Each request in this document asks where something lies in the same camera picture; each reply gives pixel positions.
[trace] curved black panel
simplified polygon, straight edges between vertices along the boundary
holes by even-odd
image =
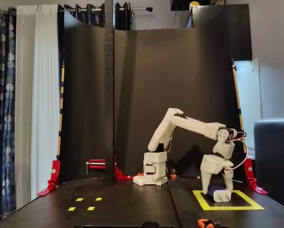
[[[170,107],[240,130],[225,24],[226,15],[207,28],[116,31],[115,151],[126,174],[138,172]],[[203,154],[212,153],[214,145],[203,135],[178,128],[169,155],[181,169],[191,165],[186,174],[196,176]],[[243,158],[238,143],[232,161],[238,164]],[[244,180],[242,168],[235,178]]]
[[[168,108],[203,122],[240,130],[226,15],[194,29],[115,31],[115,154],[136,175],[149,140]],[[86,161],[104,159],[104,30],[65,12],[65,83],[61,182],[102,176]],[[187,175],[200,175],[215,141],[176,129],[170,157]],[[232,161],[244,158],[238,143]],[[235,178],[244,180],[242,167]]]
[[[103,176],[86,172],[89,159],[104,159],[104,29],[65,10],[65,79],[60,183]]]
[[[235,61],[253,59],[248,4],[201,6],[192,9],[192,27],[200,28],[227,17],[231,56]]]

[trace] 3d printed robot arm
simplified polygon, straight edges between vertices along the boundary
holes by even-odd
[[[175,108],[168,109],[163,121],[156,129],[148,145],[150,152],[144,155],[144,173],[143,175],[135,176],[134,183],[141,186],[144,184],[160,186],[166,183],[166,150],[170,146],[170,141],[176,127],[181,127],[218,141],[213,148],[213,152],[220,154],[220,156],[204,155],[201,163],[203,193],[207,194],[212,174],[218,174],[224,167],[233,166],[228,159],[232,157],[235,144],[230,140],[237,136],[237,131],[226,128],[223,124],[204,123],[191,119],[184,116],[181,110]],[[233,171],[224,169],[223,177],[226,187],[232,191]]]

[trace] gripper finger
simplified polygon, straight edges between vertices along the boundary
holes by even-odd
[[[233,176],[234,176],[234,171],[233,170],[224,170],[224,173],[222,174],[226,188],[232,192],[234,187],[233,187]]]
[[[208,186],[209,186],[211,178],[212,178],[212,174],[210,172],[201,171],[202,189],[203,189],[204,195],[207,194]]]

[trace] red bracket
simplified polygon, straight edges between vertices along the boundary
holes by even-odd
[[[105,162],[106,162],[105,159],[91,159],[91,160],[89,160],[88,167],[90,169],[105,170],[106,169]],[[123,171],[118,169],[117,162],[116,162],[115,158],[114,158],[114,178],[118,179],[118,180],[132,180],[133,179],[133,177],[131,177],[131,176],[125,176],[123,174]]]
[[[248,186],[260,195],[265,195],[268,192],[257,186],[257,179],[254,177],[252,159],[248,158],[244,162],[246,182]]]
[[[48,181],[48,187],[45,190],[37,193],[38,196],[45,196],[57,188],[59,177],[60,161],[53,161],[51,179]]]

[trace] gray wall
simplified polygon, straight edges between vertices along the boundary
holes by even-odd
[[[153,12],[136,11],[133,19],[133,28],[143,29],[168,29],[174,23],[175,12],[170,11],[170,0],[115,0],[123,5],[130,2],[131,7],[153,7]],[[0,0],[0,9],[6,10],[9,6],[40,5],[40,4],[67,4],[72,7],[75,3],[85,7],[87,3],[100,6],[104,0]],[[174,28],[185,28],[188,21],[188,11],[178,11]]]
[[[262,117],[284,117],[284,0],[227,0],[249,3],[253,59],[258,58]]]

